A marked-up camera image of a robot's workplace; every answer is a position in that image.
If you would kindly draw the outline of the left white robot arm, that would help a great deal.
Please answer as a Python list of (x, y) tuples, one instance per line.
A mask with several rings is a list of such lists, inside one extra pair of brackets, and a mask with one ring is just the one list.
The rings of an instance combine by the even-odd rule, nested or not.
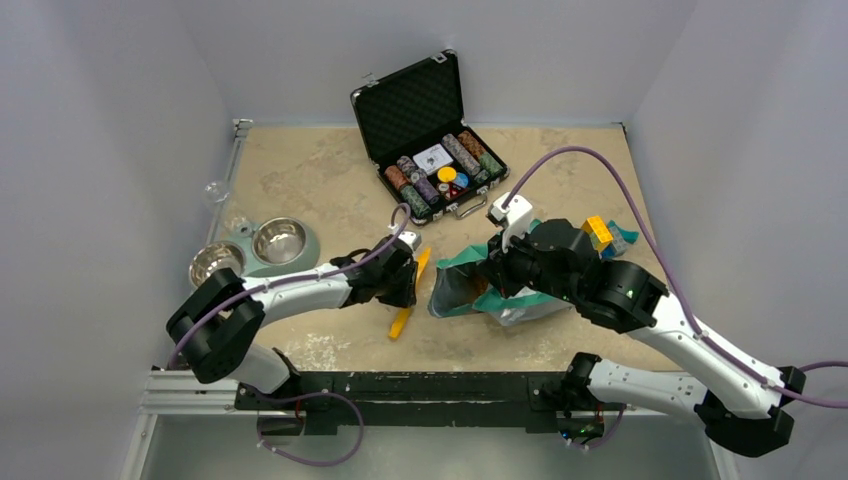
[(284, 354), (258, 345), (260, 328), (317, 310), (343, 309), (373, 300), (406, 308), (415, 304), (419, 235), (381, 239), (360, 260), (336, 257), (312, 270), (275, 277), (214, 272), (166, 323), (176, 359), (196, 380), (230, 379), (251, 386), (272, 408), (297, 399), (296, 369)]

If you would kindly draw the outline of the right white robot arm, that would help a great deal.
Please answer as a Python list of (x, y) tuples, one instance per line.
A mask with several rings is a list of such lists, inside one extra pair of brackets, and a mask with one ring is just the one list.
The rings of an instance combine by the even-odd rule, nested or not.
[(628, 368), (579, 352), (561, 381), (564, 399), (629, 403), (691, 420), (714, 443), (741, 456), (761, 457), (790, 441), (794, 420), (784, 411), (803, 390), (798, 368), (772, 367), (743, 354), (716, 332), (691, 325), (678, 297), (643, 267), (603, 259), (589, 236), (566, 219), (520, 232), (506, 220), (487, 243), (481, 265), (499, 293), (523, 288), (570, 303), (595, 326), (625, 334), (662, 353), (682, 373)]

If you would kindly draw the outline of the green dog food bag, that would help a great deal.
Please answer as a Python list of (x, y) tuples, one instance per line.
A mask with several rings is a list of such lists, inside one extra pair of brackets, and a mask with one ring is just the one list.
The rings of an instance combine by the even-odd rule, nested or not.
[(485, 244), (472, 244), (456, 256), (436, 262), (436, 279), (427, 305), (436, 318), (484, 313), (504, 327), (538, 320), (573, 305), (527, 287), (513, 296), (499, 293), (479, 271), (487, 258)]

